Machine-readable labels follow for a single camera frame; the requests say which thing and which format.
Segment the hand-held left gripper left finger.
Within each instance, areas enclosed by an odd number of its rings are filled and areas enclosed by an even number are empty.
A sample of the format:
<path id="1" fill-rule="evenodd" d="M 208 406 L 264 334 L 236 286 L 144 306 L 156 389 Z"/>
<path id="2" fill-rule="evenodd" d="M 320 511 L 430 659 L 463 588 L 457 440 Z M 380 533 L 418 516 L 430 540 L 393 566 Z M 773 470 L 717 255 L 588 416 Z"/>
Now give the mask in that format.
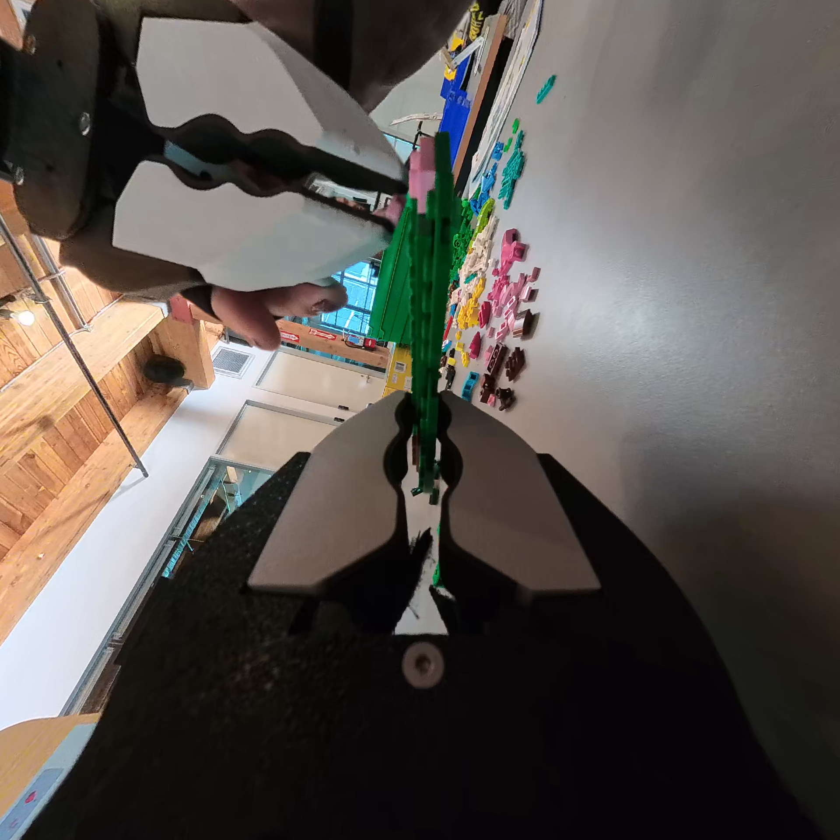
<path id="1" fill-rule="evenodd" d="M 396 392 L 337 426 L 310 453 L 248 578 L 256 592 L 326 595 L 404 535 L 412 396 Z"/>

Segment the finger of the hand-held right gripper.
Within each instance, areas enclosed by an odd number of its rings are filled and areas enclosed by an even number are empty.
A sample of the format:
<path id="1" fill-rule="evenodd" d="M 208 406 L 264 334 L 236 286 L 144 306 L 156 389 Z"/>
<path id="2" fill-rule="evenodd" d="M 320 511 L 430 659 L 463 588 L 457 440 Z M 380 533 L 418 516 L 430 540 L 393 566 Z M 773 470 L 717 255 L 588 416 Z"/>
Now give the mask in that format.
<path id="1" fill-rule="evenodd" d="M 145 17 L 135 71 L 150 122 L 175 136 L 208 118 L 246 140 L 287 140 L 346 186 L 405 193 L 404 163 L 351 95 L 257 23 Z"/>
<path id="2" fill-rule="evenodd" d="M 114 210 L 112 245 L 196 270 L 233 291 L 323 285 L 381 253 L 386 217 L 309 189 L 251 195 L 237 184 L 184 183 L 174 167 L 142 162 Z"/>

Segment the green lego baseplate assembly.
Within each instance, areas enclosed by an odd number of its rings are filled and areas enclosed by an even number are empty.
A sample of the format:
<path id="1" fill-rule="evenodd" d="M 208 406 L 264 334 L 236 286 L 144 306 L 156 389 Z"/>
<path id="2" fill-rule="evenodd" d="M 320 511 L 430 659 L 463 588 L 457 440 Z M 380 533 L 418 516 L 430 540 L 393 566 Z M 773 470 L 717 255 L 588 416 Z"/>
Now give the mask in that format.
<path id="1" fill-rule="evenodd" d="M 424 138 L 409 160 L 406 247 L 411 322 L 413 495 L 439 501 L 438 379 L 443 348 L 449 275 L 459 201 L 455 195 L 447 132 Z"/>

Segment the person's right forearm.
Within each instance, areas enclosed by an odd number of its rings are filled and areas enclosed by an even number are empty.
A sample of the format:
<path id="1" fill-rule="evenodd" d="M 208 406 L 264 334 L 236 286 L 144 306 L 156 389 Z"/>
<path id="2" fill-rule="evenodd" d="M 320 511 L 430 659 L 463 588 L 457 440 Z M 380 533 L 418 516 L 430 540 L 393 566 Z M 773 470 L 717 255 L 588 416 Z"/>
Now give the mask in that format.
<path id="1" fill-rule="evenodd" d="M 78 238 L 61 243 L 59 257 L 95 285 L 132 300 L 163 302 L 181 295 L 207 312 L 213 309 L 213 287 L 194 268 Z"/>

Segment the pile of yellow lego pieces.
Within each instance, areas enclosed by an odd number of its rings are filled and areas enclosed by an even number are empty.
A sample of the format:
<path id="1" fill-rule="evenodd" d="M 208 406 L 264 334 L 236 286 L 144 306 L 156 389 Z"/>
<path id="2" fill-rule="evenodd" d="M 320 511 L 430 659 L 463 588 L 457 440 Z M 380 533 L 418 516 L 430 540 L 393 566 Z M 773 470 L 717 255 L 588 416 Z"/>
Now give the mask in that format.
<path id="1" fill-rule="evenodd" d="M 485 276 L 474 276 L 457 289 L 458 309 L 455 322 L 459 331 L 479 327 L 481 296 L 486 283 Z"/>

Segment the mixed colour lego pile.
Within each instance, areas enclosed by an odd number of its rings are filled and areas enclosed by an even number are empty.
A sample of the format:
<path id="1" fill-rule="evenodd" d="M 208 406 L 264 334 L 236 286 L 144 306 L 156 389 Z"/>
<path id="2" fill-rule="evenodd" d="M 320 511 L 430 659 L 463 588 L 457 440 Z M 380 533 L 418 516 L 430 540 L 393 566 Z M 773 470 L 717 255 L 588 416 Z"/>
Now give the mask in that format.
<path id="1" fill-rule="evenodd" d="M 469 245 L 474 235 L 473 219 L 475 215 L 471 202 L 466 199 L 462 200 L 460 203 L 460 222 L 452 244 L 451 280 L 458 276 L 469 251 Z"/>

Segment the pile of white lego pieces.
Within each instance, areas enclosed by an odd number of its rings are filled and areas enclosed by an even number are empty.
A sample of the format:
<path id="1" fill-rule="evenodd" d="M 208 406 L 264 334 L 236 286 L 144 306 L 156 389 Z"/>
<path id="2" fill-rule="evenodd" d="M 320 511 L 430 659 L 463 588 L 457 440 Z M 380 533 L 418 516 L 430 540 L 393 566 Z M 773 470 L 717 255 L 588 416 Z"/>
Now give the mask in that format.
<path id="1" fill-rule="evenodd" d="M 478 233 L 469 247 L 468 253 L 458 270 L 460 285 L 463 286 L 470 282 L 470 278 L 484 277 L 486 275 L 496 236 L 497 221 L 497 219 L 493 218 L 491 223 L 488 223 Z"/>

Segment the pile of teal lego pieces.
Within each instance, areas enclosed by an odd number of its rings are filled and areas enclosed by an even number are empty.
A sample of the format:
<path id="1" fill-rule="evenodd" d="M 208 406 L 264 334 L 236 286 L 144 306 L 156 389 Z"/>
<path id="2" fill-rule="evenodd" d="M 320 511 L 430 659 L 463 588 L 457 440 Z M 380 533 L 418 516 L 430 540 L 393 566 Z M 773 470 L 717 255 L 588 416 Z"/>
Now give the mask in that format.
<path id="1" fill-rule="evenodd" d="M 497 203 L 505 210 L 508 210 L 511 205 L 513 194 L 526 162 L 526 155 L 522 150 L 525 135 L 526 133 L 523 130 L 516 134 L 515 144 L 512 146 L 512 152 L 502 172 Z"/>

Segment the person's right hand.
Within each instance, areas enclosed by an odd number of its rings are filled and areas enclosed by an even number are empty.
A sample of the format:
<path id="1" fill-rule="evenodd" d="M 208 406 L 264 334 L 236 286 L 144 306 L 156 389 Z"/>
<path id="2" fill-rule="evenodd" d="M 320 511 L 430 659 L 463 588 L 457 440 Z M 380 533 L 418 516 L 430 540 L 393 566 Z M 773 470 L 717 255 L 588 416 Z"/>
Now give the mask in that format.
<path id="1" fill-rule="evenodd" d="M 251 346 L 278 349 L 282 338 L 277 321 L 336 312 L 348 301 L 347 290 L 331 280 L 327 285 L 305 282 L 292 287 L 240 291 L 214 288 L 213 317 Z"/>

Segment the person's brown sweater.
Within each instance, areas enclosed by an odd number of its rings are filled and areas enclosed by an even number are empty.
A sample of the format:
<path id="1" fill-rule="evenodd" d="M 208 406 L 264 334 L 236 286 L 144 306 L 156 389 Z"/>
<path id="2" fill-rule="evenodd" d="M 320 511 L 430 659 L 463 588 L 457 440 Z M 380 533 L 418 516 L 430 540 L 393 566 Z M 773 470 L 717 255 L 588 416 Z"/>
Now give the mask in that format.
<path id="1" fill-rule="evenodd" d="M 466 15 L 468 1 L 235 1 L 372 112 L 420 70 Z"/>

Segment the black round speaker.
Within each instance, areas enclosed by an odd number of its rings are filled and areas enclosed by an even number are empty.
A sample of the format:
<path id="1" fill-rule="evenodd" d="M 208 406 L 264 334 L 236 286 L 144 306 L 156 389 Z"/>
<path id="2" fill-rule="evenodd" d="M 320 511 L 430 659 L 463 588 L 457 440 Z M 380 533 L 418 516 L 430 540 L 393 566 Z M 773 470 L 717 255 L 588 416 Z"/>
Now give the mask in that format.
<path id="1" fill-rule="evenodd" d="M 182 362 L 170 356 L 156 354 L 142 366 L 143 376 L 157 385 L 183 389 L 190 392 L 194 383 L 186 377 L 186 368 Z"/>

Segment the yellow cardboard box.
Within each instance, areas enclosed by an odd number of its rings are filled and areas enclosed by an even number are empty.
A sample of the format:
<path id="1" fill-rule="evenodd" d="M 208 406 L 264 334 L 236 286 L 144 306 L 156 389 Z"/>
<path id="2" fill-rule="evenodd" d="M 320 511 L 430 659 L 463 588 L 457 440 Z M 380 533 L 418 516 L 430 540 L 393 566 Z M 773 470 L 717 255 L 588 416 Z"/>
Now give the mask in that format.
<path id="1" fill-rule="evenodd" d="M 394 343 L 386 370 L 383 397 L 396 392 L 411 393 L 413 390 L 413 367 L 411 348 L 407 344 Z"/>

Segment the green plastic crate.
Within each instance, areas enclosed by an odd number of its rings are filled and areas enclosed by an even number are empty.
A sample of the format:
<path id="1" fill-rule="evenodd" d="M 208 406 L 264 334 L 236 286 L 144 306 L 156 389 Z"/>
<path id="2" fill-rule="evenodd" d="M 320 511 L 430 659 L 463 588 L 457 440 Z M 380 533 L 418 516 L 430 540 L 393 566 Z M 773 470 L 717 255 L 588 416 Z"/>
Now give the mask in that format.
<path id="1" fill-rule="evenodd" d="M 412 341 L 410 215 L 403 212 L 382 254 L 367 332 L 372 339 L 404 345 Z"/>

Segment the blue plastic bin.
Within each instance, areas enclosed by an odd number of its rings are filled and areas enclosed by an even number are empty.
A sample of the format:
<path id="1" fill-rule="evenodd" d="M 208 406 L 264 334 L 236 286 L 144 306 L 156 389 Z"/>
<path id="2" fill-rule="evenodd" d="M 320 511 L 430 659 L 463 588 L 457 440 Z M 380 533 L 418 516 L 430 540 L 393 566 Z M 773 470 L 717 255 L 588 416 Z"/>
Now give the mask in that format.
<path id="1" fill-rule="evenodd" d="M 466 130 L 466 123 L 472 105 L 472 100 L 469 98 L 466 90 L 470 68 L 471 58 L 468 58 L 456 67 L 455 75 L 452 79 L 445 78 L 443 80 L 440 90 L 440 97 L 444 101 L 444 109 L 438 131 L 448 134 L 449 157 L 452 168 L 455 167 L 459 146 Z"/>

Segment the wall air vent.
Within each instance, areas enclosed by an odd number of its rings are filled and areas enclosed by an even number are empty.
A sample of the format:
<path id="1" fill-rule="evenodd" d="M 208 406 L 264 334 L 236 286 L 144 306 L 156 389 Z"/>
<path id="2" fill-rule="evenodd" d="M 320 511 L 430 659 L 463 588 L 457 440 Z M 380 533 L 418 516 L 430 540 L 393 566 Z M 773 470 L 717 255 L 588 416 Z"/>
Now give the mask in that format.
<path id="1" fill-rule="evenodd" d="M 229 378 L 241 379 L 255 360 L 251 352 L 219 344 L 212 353 L 213 372 Z"/>

